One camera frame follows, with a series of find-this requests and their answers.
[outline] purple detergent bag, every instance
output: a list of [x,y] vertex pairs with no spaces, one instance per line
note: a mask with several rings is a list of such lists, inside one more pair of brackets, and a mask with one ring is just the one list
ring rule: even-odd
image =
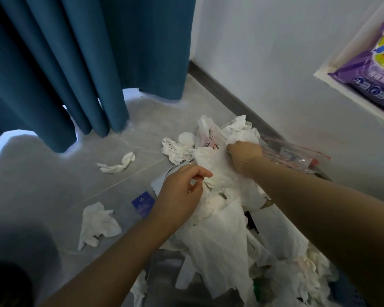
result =
[[331,77],[384,108],[384,23],[372,50],[355,56]]

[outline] left hand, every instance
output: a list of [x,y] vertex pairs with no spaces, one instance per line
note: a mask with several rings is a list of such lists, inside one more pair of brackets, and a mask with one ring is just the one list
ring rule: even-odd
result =
[[167,176],[148,218],[163,223],[173,234],[194,213],[204,191],[202,181],[212,175],[203,167],[185,165]]

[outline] blue card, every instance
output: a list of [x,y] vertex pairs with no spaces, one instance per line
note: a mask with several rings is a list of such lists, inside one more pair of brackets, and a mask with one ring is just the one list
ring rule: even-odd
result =
[[149,195],[147,191],[142,193],[141,196],[135,198],[132,201],[132,204],[134,205],[135,209],[138,211],[138,213],[143,219],[149,215],[149,212],[151,212],[154,203],[155,199],[151,195]]

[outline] teal curtain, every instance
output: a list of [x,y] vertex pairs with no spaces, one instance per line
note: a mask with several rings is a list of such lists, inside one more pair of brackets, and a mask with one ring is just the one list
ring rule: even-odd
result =
[[0,0],[0,135],[32,130],[64,152],[76,141],[72,119],[84,134],[124,129],[123,88],[179,99],[194,9],[195,0]]

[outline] forearm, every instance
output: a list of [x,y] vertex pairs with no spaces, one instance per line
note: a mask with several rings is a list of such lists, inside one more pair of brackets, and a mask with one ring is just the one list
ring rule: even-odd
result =
[[263,188],[320,251],[348,274],[367,298],[381,299],[384,202],[262,157],[249,160],[244,173]]
[[41,306],[121,306],[151,254],[170,234],[156,219],[138,222]]

